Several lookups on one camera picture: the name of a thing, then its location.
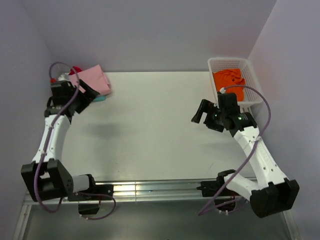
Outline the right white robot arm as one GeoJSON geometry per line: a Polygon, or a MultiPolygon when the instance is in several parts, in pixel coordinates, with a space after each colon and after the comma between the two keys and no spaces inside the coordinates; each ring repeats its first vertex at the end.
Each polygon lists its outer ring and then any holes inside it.
{"type": "Polygon", "coordinates": [[[278,167],[253,116],[249,112],[241,112],[236,100],[224,102],[218,108],[203,99],[191,121],[199,123],[203,114],[206,114],[204,124],[209,129],[230,132],[244,151],[246,160],[236,170],[218,173],[214,187],[210,189],[211,199],[199,215],[224,206],[223,203],[215,204],[215,200],[230,192],[246,199],[259,218],[290,210],[300,186],[295,179],[288,179],[278,167]]]}

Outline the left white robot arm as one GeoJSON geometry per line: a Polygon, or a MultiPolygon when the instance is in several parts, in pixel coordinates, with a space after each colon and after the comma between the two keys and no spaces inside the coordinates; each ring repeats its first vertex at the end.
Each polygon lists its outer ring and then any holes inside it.
{"type": "Polygon", "coordinates": [[[69,197],[78,193],[86,200],[96,197],[94,177],[87,173],[73,176],[63,166],[62,152],[67,131],[75,113],[81,113],[99,95],[80,81],[79,87],[69,81],[51,83],[52,95],[44,111],[45,128],[32,162],[21,168],[21,176],[35,202],[69,197]]]}

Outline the pink t-shirt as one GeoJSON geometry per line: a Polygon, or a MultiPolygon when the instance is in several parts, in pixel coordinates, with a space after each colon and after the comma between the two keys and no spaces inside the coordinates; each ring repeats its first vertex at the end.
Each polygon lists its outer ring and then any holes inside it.
{"type": "MultiPolygon", "coordinates": [[[[93,90],[99,92],[100,96],[105,96],[111,93],[110,81],[99,64],[82,70],[82,72],[78,73],[78,77],[93,90]]],[[[77,84],[77,77],[75,74],[68,75],[68,78],[73,85],[77,84]]]]}

